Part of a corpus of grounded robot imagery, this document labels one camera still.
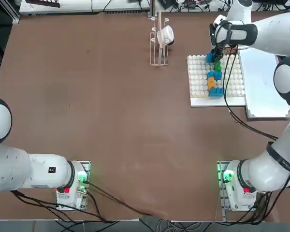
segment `white cup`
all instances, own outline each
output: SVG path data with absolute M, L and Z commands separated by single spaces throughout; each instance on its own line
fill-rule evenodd
M 160 41 L 160 31 L 157 32 L 157 38 L 160 45 L 166 46 L 174 41 L 173 29 L 169 25 L 162 28 L 161 32 L 162 41 Z

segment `black strap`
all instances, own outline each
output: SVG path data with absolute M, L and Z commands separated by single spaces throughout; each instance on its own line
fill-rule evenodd
M 273 142 L 268 142 L 266 146 L 266 151 L 270 154 L 270 156 L 275 159 L 284 169 L 290 172 L 290 163 L 286 161 L 280 154 L 278 154 L 272 148 Z
M 66 184 L 66 186 L 61 187 L 61 188 L 57 188 L 57 191 L 60 192 L 60 193 L 63 193 L 65 188 L 69 189 L 69 188 L 72 187 L 72 184 L 73 184 L 73 181 L 74 181 L 74 177 L 75 177 L 75 169 L 74 169 L 74 166 L 73 166 L 72 162 L 70 160 L 67 160 L 67 163 L 71 167 L 71 177 L 70 177 L 69 182 Z
M 238 182 L 240 183 L 240 185 L 242 186 L 242 188 L 247 188 L 247 189 L 249 189 L 249 192 L 254 192 L 254 191 L 256 191 L 256 189 L 254 187 L 251 187 L 248 184 L 246 184 L 246 182 L 244 181 L 244 179 L 242 177 L 242 165 L 245 162 L 245 160 L 247 160 L 247 159 L 241 160 L 237 166 L 237 179 L 238 179 Z

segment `metal plate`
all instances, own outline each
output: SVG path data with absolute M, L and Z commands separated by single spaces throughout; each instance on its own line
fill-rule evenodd
M 290 106 L 274 87 L 276 56 L 254 48 L 239 51 L 248 118 L 290 118 Z

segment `yellow block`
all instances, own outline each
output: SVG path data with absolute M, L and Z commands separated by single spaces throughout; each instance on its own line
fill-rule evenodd
M 207 79 L 208 90 L 210 90 L 214 86 L 215 86 L 215 80 L 214 80 L 214 77 L 211 76 L 210 78 Z

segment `green block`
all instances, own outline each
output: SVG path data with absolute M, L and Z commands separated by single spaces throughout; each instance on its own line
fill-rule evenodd
M 214 70 L 215 70 L 216 72 L 220 72 L 220 71 L 221 71 L 220 61 L 215 62 Z

